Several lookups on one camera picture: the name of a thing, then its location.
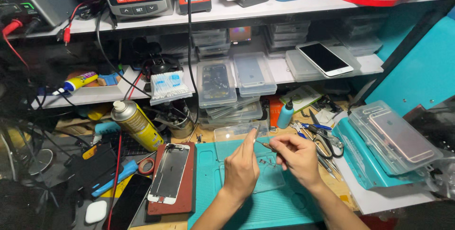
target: bag of cotton swabs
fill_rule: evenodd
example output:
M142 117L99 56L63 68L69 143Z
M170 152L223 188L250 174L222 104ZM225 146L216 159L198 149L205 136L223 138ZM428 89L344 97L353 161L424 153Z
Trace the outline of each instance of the bag of cotton swabs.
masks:
M183 71L152 75L151 84L153 85L152 99L162 99L190 91L183 83Z

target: phone display assembly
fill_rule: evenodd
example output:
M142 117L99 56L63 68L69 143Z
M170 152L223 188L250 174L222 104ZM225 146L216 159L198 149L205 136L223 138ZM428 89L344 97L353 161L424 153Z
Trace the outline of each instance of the phone display assembly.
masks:
M297 45L295 48L327 77L346 74L354 70L318 41Z
M151 178L134 174L112 208L111 230L128 230L150 189ZM108 219L103 229L107 229Z
M227 98L229 94L229 79L226 65L210 65L203 68L202 89L205 99Z
M258 87L265 84L265 79L257 60L237 60L235 64L237 66L238 79L243 87Z
M416 135L401 124L402 118L388 109L373 113L370 122L384 135L392 149L396 149L407 161L418 163L435 155L428 146L428 141L421 135Z
M175 203L189 152L188 145L166 145L147 197L149 201Z
M251 41L251 27L232 27L229 29L231 44L245 45Z

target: shelf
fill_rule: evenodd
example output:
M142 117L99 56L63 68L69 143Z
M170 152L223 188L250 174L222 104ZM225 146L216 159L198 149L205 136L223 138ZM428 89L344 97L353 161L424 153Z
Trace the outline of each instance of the shelf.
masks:
M410 2L422 1L430 0L411 0ZM269 0L247 8L242 8L235 1L212 0L211 12L193 13L191 18L194 23L193 30L197 31L238 26L259 26L301 19L340 18L366 12L380 12L386 9L387 7L359 7L343 0L294 0L288 2ZM36 33L28 37L52 36L54 40L53 36L66 23L63 23L53 31ZM118 23L118 27L113 30L111 19L105 13L101 19L100 35L102 39L118 39L181 33L187 31L187 23L188 16L179 15L175 8L173 15L122 22ZM94 39L95 24L96 18L88 21L75 19L71 27L71 34L73 34L71 41L86 41L87 38Z
M234 54L238 53L253 53L253 52L264 52L264 43L260 36L254 36L250 45L243 45L243 46L232 46L229 50L229 56L232 59ZM383 61L376 55L370 55L365 57L357 58L359 63L362 65L361 67L361 75L369 75L369 74L376 74L381 73L384 70L382 69ZM285 59L274 59L268 60L268 64L270 69L272 70L273 78L277 84L281 83L290 83L295 82L294 76L288 70L287 63ZM193 75L196 77L197 73L197 64L192 64L191 66L193 70ZM232 73L235 73L234 64L231 61L231 69ZM188 86L191 92L195 92L194 87L191 82L191 77L189 74L189 67L188 65L183 66L183 72L185 73L183 76L184 83ZM139 80L137 83L137 87L143 88L145 86L145 82ZM116 100L122 100L124 94L111 94L111 95L90 95L90 96L67 96L68 100L70 100L74 105L85 105L85 104L93 104L93 103L101 103L101 102L112 102ZM146 99L147 96L134 89L131 99ZM34 101L32 103L33 108L38 107L38 103ZM57 107L66 107L69 106L68 102L65 101L61 96L48 96L46 97L45 104L43 108L57 108Z

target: glue tube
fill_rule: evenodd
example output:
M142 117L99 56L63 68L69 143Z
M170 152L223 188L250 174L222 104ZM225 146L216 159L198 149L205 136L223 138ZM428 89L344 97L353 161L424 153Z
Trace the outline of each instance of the glue tube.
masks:
M87 84L95 81L98 79L98 74L94 71L92 72L87 72L85 74L73 77L69 80L65 81L65 84L63 85L63 88L58 89L58 91L54 91L52 94L54 96L64 93L65 91L70 91L74 92L75 90L86 86Z

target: white shelf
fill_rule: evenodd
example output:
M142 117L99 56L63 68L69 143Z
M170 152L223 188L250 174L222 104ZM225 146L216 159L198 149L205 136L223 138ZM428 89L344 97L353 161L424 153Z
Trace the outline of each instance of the white shelf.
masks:
M264 48L262 39L259 36L254 36L252 39L252 43L250 45L232 46L231 49L229 50L229 55L230 55L230 58L232 59L234 54L264 52L264 51L265 51L265 48ZM362 67L360 68L360 70L362 72L361 75L381 73L384 71L381 67L383 64L383 61L376 54L373 54L370 56L365 56L365 57L360 57L360 58L357 58L357 60L362 65ZM273 78L275 79L277 84L295 82L294 76L288 70L285 59L268 60L268 64L270 65L270 69L272 70ZM195 79L194 81L196 82L196 85L197 85L197 78L196 78L197 64L192 64L191 68L193 70L193 76ZM232 68L232 73L235 73L234 64L232 61L231 61L231 68ZM194 93L195 89L191 82L191 76L190 76L188 65L183 66L183 72L185 73L183 76L184 83L188 86L190 91ZM137 83L137 87L143 89L144 86L145 86L145 82L142 80L139 80L139 82ZM122 100L124 96L125 96L124 94L111 94L111 95L90 95L90 96L68 95L66 97L74 105L85 105L85 104L112 102L112 101L116 101L116 100ZM40 101L43 100L43 96L38 96L38 98ZM138 91L137 89L134 89L133 94L131 95L131 99L145 99L145 98L147 98L147 96L144 95L142 92ZM38 107L38 103L36 102L36 100L32 103L32 106L33 106L33 108ZM58 107L66 107L66 106L69 106L69 104L61 96L48 96L48 97L46 97L43 108L58 108Z
M431 0L411 0L410 2L431 1ZM212 0L211 12L198 12L192 14L192 22L207 22L236 18L250 18L270 15L281 15L299 12L316 12L336 9L355 8L357 5L343 0L294 0L288 2L279 2L269 0L255 6L242 8L234 1ZM116 29L134 28L134 27L152 27L161 25L172 25L188 22L188 16L179 15L174 10L173 15L156 17L151 19L129 21L118 23ZM28 37L51 36L66 25L67 22L60 25L53 31L36 33ZM71 27L71 33L83 33L95 31L96 18L88 21L75 19ZM100 31L112 30L112 22L107 13L104 14L100 23Z

